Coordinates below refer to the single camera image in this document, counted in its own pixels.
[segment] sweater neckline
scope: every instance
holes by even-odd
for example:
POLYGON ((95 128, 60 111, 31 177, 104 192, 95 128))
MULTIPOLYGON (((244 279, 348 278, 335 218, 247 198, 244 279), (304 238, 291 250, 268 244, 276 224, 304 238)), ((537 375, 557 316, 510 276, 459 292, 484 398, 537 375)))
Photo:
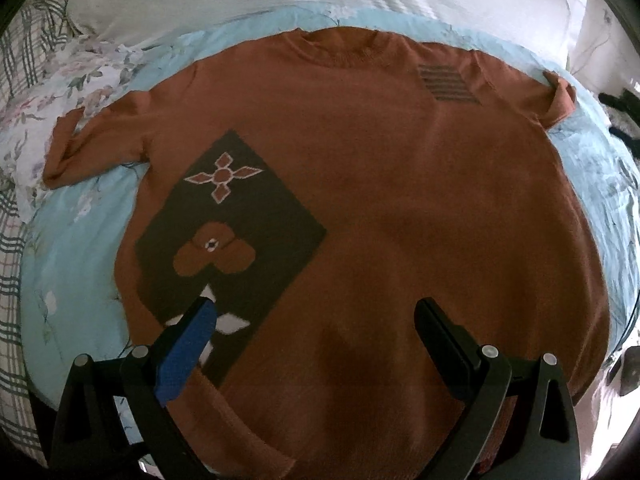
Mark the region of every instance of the sweater neckline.
POLYGON ((284 34, 292 48, 311 62, 341 68, 389 65, 393 35, 357 27, 331 27, 307 32, 300 28, 284 34))

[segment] blue gripper pad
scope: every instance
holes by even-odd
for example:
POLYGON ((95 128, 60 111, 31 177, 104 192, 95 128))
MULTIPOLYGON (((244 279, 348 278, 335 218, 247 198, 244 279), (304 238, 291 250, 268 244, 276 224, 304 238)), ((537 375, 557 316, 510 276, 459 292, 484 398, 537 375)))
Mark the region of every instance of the blue gripper pad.
POLYGON ((200 299, 203 301, 197 312, 187 312, 178 324, 164 331, 180 332, 182 330, 182 333, 158 363, 154 394, 162 407, 165 407, 169 400, 174 400, 180 395, 184 383, 191 375, 200 354, 216 329, 218 320, 216 305, 211 300, 200 299))

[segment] light blue bedsheet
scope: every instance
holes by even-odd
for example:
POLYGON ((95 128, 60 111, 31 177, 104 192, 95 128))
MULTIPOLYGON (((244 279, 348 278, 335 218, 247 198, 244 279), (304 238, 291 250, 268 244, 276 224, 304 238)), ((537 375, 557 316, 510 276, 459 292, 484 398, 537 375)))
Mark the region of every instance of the light blue bedsheet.
MULTIPOLYGON (((146 54, 148 64, 130 89, 147 90, 194 60, 241 41, 297 27, 317 30, 338 24, 484 50, 541 82, 546 83, 542 69, 548 68, 577 88, 578 110, 551 130, 549 137, 600 251, 609 290, 612 350, 632 317, 639 292, 640 173, 623 144, 608 134, 607 118, 597 102, 555 63, 487 34, 427 18, 308 5, 248 16, 154 48, 146 54)), ((58 405, 68 370, 79 353, 101 360, 114 358, 126 348, 127 326, 113 265, 145 170, 145 165, 120 167, 56 190, 30 227, 22 260, 22 342, 33 386, 52 406, 58 405)))

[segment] brown flower shape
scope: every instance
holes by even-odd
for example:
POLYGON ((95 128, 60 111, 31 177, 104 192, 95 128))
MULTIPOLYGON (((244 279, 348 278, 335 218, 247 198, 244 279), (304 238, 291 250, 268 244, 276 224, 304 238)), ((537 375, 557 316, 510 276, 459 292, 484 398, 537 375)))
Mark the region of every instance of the brown flower shape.
POLYGON ((223 274, 235 274, 246 270, 254 260, 254 248, 236 238, 231 227, 208 222, 175 253, 174 270, 179 276, 195 276, 213 265, 223 274))

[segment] sweater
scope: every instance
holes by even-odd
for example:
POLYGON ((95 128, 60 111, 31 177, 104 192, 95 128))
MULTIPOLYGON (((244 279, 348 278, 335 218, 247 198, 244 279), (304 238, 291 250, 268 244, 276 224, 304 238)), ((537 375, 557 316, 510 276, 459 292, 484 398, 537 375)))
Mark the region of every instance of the sweater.
POLYGON ((413 478, 462 412, 414 329, 428 296, 480 344, 555 354, 579 399, 609 311, 546 136, 575 91, 545 76, 397 34, 295 30, 130 92, 77 135, 82 110, 58 120, 50 187, 149 163, 114 269, 132 340, 215 295, 212 351, 169 405, 205 463, 413 478))

